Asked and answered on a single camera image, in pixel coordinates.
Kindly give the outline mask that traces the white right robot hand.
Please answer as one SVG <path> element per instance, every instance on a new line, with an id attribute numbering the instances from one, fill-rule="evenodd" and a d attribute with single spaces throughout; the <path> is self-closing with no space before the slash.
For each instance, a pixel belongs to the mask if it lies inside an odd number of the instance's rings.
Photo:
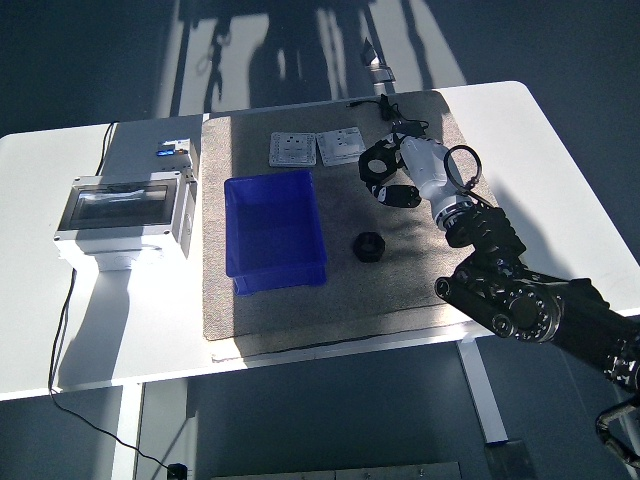
<path id="1" fill-rule="evenodd" d="M 426 200 L 433 219 L 471 207 L 445 169 L 449 150 L 433 139 L 389 134 L 364 151 L 358 160 L 361 181 L 381 204 L 396 208 L 416 208 Z"/>

